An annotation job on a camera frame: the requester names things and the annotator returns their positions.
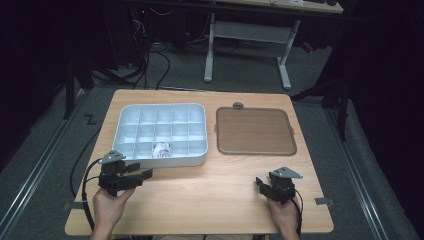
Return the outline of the white-framed desk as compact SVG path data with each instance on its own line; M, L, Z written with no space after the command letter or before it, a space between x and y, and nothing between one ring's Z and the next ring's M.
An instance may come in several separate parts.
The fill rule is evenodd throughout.
M344 9L338 0L206 0L212 7L234 7L233 12L243 7L254 10L276 10L294 14L318 14L324 16L340 16ZM232 40L247 40L263 43L283 44L284 50L276 58L280 79L285 90L291 89L286 61L297 35L301 19L295 17L288 26L278 26L276 23L248 23L246 20L217 20L216 10L210 14L208 51L205 62L204 81L213 79L214 41L217 38Z

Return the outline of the metal floor rail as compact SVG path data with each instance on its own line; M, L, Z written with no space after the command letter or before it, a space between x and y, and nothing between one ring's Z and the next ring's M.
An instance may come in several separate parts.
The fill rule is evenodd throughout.
M75 107L65 114L65 92L31 128L18 152L0 173L0 240L6 240L45 175L75 112L89 90L78 90Z
M338 145L343 154L343 160L346 165L349 179L354 188L355 194L361 206L362 212L366 218L369 228L374 236L375 240L389 240L387 231L385 230L375 203L372 200L368 189L366 188L364 181L361 177L360 171L358 170L354 158L348 148L347 143L340 137L337 127L336 114L333 110L324 110L326 119L331 125L332 132L335 135Z

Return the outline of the black stand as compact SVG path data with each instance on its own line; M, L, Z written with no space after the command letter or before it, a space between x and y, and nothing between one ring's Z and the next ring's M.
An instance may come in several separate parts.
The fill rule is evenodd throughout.
M348 117L350 82L342 79L331 79L324 83L318 83L314 87L291 96L292 101L299 101L309 96L322 96L323 108L336 108L336 129L339 137L345 141L345 125Z
M89 62L82 58L72 58L66 66L66 101L65 119L69 119L75 107L75 82L78 82L82 90L91 90L94 87L91 78Z

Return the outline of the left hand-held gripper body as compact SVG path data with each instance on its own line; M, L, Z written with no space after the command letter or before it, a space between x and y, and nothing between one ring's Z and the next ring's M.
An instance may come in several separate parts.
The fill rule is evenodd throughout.
M135 179L135 175L126 172L125 156L115 150L109 151L101 160L101 172L98 185L111 196L117 196L119 191L134 189L142 183Z

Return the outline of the person's right hand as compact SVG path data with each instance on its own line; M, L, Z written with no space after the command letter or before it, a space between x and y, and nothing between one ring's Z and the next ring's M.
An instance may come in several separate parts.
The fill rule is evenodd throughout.
M296 198L288 200L284 204L281 204L280 202L274 201L272 199L267 199L267 203L270 207L273 222L277 226L277 229L280 233L296 231L298 224Z

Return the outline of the white sock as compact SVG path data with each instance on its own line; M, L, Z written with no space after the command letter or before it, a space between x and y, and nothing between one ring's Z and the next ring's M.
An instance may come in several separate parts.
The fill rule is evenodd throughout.
M157 143L153 149L154 158L169 158L171 156L171 146L169 143Z

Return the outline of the brown box lid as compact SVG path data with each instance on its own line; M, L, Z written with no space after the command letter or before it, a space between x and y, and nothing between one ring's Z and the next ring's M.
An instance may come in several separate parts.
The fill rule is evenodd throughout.
M292 156L297 152L294 130L282 109L220 107L216 133L223 154Z

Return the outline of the person's left hand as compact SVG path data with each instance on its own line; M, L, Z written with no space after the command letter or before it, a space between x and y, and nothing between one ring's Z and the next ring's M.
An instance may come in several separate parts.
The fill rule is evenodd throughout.
M125 205L134 192L134 189L125 190L120 196L115 197L100 188L93 197L94 230L103 233L111 232L121 219Z

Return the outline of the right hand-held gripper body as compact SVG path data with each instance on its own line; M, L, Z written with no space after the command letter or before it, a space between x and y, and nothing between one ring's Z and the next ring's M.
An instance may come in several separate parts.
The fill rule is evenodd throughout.
M281 167L269 173L271 186L267 190L267 197L280 202L286 203L295 197L294 179L302 179L303 176L288 167Z

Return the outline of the white compartment box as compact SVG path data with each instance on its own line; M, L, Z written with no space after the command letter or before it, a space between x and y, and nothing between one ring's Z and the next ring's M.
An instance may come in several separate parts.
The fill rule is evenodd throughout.
M169 158L154 158L157 143L169 143ZM198 103L133 104L119 116L113 150L143 168L199 166L205 162L208 135L205 108Z

